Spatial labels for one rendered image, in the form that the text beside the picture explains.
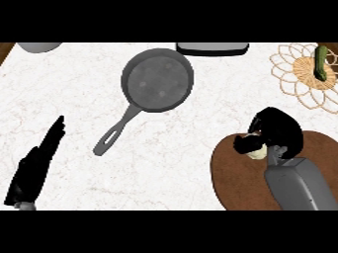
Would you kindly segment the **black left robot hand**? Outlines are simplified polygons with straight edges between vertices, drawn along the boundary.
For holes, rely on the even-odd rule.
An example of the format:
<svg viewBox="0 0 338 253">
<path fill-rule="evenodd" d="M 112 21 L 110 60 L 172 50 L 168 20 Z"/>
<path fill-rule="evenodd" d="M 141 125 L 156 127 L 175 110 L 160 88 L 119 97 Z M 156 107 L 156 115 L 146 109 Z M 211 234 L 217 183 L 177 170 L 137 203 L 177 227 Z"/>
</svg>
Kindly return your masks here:
<svg viewBox="0 0 338 253">
<path fill-rule="evenodd" d="M 5 206 L 14 208 L 16 203 L 35 203 L 47 179 L 58 142 L 64 136 L 63 128 L 63 116 L 58 116 L 48 129 L 41 145 L 30 149 L 18 162 L 4 199 Z"/>
</svg>

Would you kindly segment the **grey frying pan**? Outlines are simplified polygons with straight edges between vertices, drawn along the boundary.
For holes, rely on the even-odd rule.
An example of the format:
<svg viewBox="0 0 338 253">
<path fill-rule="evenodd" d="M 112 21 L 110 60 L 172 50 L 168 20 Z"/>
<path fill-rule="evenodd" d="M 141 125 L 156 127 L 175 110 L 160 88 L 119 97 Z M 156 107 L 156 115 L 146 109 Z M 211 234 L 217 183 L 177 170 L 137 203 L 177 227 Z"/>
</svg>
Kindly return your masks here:
<svg viewBox="0 0 338 253">
<path fill-rule="evenodd" d="M 128 61 L 120 74 L 120 89 L 129 106 L 119 122 L 100 137 L 92 153 L 101 156 L 119 137 L 123 126 L 140 113 L 172 110 L 193 86 L 193 70 L 184 56 L 168 48 L 152 48 Z"/>
</svg>

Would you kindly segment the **green vegetable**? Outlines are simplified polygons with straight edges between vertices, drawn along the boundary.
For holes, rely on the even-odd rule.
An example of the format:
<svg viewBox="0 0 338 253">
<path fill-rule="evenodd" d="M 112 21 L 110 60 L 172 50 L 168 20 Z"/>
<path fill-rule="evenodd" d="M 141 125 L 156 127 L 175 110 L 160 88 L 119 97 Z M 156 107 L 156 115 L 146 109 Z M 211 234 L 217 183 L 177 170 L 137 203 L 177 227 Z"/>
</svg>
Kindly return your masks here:
<svg viewBox="0 0 338 253">
<path fill-rule="evenodd" d="M 319 45 L 314 49 L 314 67 L 313 67 L 313 75 L 319 81 L 326 80 L 326 72 L 323 68 L 326 53 L 327 53 L 326 46 Z"/>
</svg>

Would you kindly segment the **woven beige placemat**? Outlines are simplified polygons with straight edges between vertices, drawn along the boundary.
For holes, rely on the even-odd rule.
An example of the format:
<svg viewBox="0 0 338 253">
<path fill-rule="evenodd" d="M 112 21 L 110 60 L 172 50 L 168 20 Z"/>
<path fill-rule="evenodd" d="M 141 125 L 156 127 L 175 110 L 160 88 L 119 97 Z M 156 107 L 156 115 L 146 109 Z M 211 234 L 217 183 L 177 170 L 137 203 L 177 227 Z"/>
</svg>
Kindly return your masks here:
<svg viewBox="0 0 338 253">
<path fill-rule="evenodd" d="M 326 47 L 326 80 L 319 81 L 313 75 L 314 49 L 317 44 L 292 42 L 277 46 L 270 56 L 271 75 L 279 80 L 282 93 L 295 98 L 308 110 L 320 109 L 338 114 L 338 54 Z"/>
</svg>

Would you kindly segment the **round brown cutting board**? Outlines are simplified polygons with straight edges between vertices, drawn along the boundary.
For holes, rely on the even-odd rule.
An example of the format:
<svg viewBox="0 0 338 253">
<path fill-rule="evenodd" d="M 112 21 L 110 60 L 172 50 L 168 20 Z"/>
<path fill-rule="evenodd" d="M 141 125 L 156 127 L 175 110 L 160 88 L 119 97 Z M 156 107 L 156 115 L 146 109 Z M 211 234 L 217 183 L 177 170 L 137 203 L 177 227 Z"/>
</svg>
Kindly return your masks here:
<svg viewBox="0 0 338 253">
<path fill-rule="evenodd" d="M 277 211 L 279 204 L 264 179 L 267 159 L 252 160 L 233 148 L 237 133 L 218 142 L 209 161 L 212 188 L 227 211 Z M 338 203 L 338 142 L 323 133 L 302 132 L 305 157 L 317 165 Z"/>
</svg>

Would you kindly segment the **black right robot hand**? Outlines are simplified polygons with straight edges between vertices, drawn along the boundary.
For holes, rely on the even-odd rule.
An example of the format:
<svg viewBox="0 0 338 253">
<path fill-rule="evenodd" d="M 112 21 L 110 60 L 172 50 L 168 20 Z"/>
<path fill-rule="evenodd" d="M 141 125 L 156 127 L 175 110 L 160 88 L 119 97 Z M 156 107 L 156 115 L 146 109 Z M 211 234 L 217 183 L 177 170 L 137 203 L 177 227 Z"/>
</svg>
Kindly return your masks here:
<svg viewBox="0 0 338 253">
<path fill-rule="evenodd" d="M 233 148 L 239 154 L 265 146 L 286 147 L 282 159 L 292 158 L 302 149 L 302 132 L 295 119 L 277 108 L 265 107 L 256 112 L 248 128 L 248 136 L 237 135 Z"/>
</svg>

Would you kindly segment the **pale cupcake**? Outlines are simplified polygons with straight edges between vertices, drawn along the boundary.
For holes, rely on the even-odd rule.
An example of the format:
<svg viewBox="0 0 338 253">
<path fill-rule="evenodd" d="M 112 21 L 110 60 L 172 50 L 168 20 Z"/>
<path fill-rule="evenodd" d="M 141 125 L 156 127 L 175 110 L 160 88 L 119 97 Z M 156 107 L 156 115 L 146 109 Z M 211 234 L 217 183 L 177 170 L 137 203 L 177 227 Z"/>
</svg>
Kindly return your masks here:
<svg viewBox="0 0 338 253">
<path fill-rule="evenodd" d="M 256 133 L 246 133 L 243 136 L 243 151 L 252 160 L 262 160 L 267 157 L 267 146 Z"/>
</svg>

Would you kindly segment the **grey round bowl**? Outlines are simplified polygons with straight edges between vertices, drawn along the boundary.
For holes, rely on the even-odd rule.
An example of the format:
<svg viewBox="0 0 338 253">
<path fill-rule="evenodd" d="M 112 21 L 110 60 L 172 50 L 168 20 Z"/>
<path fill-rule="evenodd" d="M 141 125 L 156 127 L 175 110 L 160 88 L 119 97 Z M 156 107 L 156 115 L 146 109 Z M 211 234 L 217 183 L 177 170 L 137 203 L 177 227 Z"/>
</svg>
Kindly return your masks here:
<svg viewBox="0 0 338 253">
<path fill-rule="evenodd" d="M 29 53 L 48 52 L 58 46 L 58 42 L 18 42 L 18 47 Z"/>
</svg>

